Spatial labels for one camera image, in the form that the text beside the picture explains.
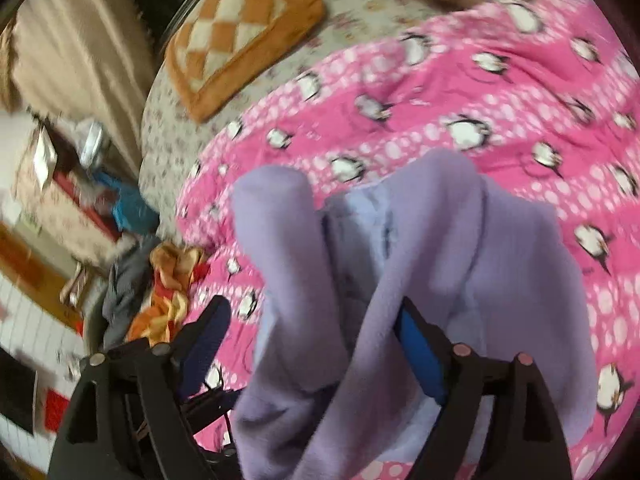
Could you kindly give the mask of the lilac fleece jacket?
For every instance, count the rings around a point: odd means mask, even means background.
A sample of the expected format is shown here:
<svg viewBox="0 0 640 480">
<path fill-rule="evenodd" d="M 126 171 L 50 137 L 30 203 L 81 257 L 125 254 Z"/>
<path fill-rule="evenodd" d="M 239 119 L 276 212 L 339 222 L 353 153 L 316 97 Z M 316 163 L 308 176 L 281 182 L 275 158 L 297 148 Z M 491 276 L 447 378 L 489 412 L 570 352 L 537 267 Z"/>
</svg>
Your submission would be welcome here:
<svg viewBox="0 0 640 480">
<path fill-rule="evenodd" d="M 393 327 L 404 300 L 483 356 L 530 354 L 568 444 L 596 414 L 582 272 L 552 206 L 436 148 L 322 206 L 300 171 L 231 192 L 235 238 L 265 285 L 252 376 L 234 410 L 247 479 L 349 479 L 411 462 L 438 412 Z"/>
</svg>

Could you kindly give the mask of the grey striped garment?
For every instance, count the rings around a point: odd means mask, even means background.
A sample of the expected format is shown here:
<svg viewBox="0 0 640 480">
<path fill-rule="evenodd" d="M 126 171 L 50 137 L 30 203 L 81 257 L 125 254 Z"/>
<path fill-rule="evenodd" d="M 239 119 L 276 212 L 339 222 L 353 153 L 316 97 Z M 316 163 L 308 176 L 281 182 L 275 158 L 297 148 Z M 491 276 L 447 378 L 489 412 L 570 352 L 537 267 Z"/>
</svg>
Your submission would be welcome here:
<svg viewBox="0 0 640 480">
<path fill-rule="evenodd" d="M 101 309 L 106 322 L 104 349 L 124 342 L 132 321 L 140 312 L 154 276 L 150 255 L 158 244 L 160 238 L 156 235 L 145 236 L 113 263 Z"/>
</svg>

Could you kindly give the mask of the orange yellow red cloth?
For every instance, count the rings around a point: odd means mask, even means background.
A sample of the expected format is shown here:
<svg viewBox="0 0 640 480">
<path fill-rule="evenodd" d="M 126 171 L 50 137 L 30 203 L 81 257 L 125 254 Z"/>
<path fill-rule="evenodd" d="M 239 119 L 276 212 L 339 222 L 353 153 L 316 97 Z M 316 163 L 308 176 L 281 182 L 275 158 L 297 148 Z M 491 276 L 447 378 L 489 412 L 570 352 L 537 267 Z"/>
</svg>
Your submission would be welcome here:
<svg viewBox="0 0 640 480">
<path fill-rule="evenodd" d="M 169 344 L 190 312 L 190 289 L 208 272 L 206 252 L 180 248 L 171 242 L 156 246 L 150 255 L 153 286 L 149 304 L 131 322 L 125 341 L 146 339 L 151 347 Z"/>
</svg>

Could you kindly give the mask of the blue plastic bag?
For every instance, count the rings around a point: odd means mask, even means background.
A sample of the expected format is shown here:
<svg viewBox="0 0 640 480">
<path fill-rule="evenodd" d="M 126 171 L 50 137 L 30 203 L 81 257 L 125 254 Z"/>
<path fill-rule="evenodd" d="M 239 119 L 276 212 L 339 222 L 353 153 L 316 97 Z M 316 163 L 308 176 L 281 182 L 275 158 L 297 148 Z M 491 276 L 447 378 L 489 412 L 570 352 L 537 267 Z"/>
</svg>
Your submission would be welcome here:
<svg viewBox="0 0 640 480">
<path fill-rule="evenodd" d="M 112 216 L 120 232 L 152 234 L 160 225 L 160 215 L 143 199 L 138 188 L 107 172 L 97 171 L 93 179 L 116 193 Z"/>
</svg>

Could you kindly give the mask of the pink penguin quilt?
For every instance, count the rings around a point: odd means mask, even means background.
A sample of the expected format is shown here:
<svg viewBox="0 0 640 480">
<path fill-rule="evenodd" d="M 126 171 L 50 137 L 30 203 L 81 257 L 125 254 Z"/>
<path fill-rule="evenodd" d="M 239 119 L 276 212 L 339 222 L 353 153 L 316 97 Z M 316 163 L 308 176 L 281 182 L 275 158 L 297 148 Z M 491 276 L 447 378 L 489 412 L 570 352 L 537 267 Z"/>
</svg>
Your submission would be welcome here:
<svg viewBox="0 0 640 480">
<path fill-rule="evenodd" d="M 233 311 L 219 363 L 244 389 L 265 285 L 235 238 L 233 185 L 262 166 L 308 179 L 314 203 L 441 148 L 554 209 L 586 291 L 596 414 L 568 444 L 592 478 L 639 403 L 639 75 L 593 0 L 484 3 L 331 54 L 236 116 L 198 156 L 177 203 L 212 253 L 201 302 Z"/>
</svg>

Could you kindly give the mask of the beige curtain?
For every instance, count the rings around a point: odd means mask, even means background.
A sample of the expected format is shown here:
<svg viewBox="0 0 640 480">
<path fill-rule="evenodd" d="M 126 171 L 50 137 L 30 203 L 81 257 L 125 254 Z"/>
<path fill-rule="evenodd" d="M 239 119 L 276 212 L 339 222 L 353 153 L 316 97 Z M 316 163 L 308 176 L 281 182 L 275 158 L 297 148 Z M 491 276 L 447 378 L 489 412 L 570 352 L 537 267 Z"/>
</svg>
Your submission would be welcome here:
<svg viewBox="0 0 640 480">
<path fill-rule="evenodd" d="M 156 64 L 134 0 L 24 0 L 12 18 L 18 97 L 43 116 L 100 122 L 120 168 L 137 177 Z"/>
</svg>

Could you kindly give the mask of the orange checkered cushion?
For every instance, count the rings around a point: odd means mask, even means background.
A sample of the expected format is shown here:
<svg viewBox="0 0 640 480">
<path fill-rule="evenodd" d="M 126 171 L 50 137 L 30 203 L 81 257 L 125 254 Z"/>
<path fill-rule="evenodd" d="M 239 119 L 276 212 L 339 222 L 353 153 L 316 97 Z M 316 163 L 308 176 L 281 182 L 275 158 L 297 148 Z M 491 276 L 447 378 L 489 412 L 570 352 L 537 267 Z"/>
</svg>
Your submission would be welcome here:
<svg viewBox="0 0 640 480">
<path fill-rule="evenodd" d="M 194 122 L 290 53 L 323 20 L 322 0 L 200 0 L 165 51 L 165 66 Z"/>
</svg>

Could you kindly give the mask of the floral beige bedsheet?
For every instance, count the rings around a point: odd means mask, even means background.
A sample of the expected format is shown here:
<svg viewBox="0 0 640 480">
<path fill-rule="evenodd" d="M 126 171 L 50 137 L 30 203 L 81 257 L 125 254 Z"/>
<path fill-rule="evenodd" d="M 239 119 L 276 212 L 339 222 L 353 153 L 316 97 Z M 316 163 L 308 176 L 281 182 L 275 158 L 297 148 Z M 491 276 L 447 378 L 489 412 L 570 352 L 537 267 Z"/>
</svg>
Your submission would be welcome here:
<svg viewBox="0 0 640 480">
<path fill-rule="evenodd" d="M 142 117 L 143 160 L 139 188 L 160 215 L 157 234 L 180 242 L 175 225 L 176 200 L 195 159 L 226 123 L 270 91 L 330 53 L 353 44 L 397 36 L 433 15 L 438 7 L 425 0 L 323 0 L 326 18 L 292 53 L 256 77 L 207 122 L 194 122 L 182 105 L 168 69 L 161 67 Z"/>
</svg>

